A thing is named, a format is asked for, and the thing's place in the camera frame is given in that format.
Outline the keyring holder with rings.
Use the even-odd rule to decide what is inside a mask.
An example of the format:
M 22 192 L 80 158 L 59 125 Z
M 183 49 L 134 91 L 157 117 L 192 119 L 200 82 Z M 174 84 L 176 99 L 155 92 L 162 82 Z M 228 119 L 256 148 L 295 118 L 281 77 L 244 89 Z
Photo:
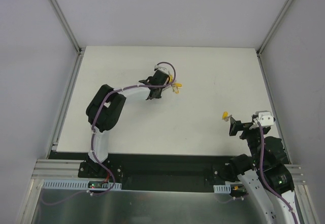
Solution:
M 181 83 L 177 83 L 177 81 L 174 81 L 172 82 L 174 79 L 173 75 L 169 74 L 169 77 L 168 79 L 166 80 L 166 86 L 164 88 L 162 88 L 161 90 L 162 91 L 165 91 L 169 88 L 172 89 L 172 91 L 175 93 L 175 94 L 179 94 L 179 89 L 182 88 L 182 84 Z

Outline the yellow headed key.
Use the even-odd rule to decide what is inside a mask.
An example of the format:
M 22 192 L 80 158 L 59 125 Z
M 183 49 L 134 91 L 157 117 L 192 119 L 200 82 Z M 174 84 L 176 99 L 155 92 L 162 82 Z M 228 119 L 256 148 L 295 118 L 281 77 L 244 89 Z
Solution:
M 222 114 L 222 120 L 224 120 L 224 121 L 229 121 L 231 117 L 232 117 L 232 115 L 229 114 L 227 111 L 223 112 L 223 114 Z

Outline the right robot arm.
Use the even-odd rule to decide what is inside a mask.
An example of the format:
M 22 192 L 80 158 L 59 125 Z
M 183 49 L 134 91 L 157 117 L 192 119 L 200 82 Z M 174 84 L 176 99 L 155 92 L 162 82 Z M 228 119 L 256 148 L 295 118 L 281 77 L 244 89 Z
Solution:
M 271 115 L 253 115 L 251 122 L 230 121 L 230 136 L 241 133 L 250 156 L 233 157 L 218 170 L 224 181 L 242 183 L 264 223 L 300 223 L 295 204 L 293 177 L 285 166 L 288 158 L 280 138 L 266 134 L 274 125 Z

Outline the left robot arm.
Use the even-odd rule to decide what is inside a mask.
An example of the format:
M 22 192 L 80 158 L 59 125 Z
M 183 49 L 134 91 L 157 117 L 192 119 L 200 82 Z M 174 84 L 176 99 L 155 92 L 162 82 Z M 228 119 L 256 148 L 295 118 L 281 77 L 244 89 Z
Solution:
M 162 70 L 156 70 L 153 76 L 140 80 L 138 84 L 114 89 L 104 84 L 86 109 L 91 125 L 90 150 L 84 162 L 80 164 L 78 177 L 101 178 L 109 175 L 107 162 L 109 155 L 109 135 L 118 123 L 123 107 L 127 102 L 160 99 L 162 91 L 172 85 L 175 79 Z

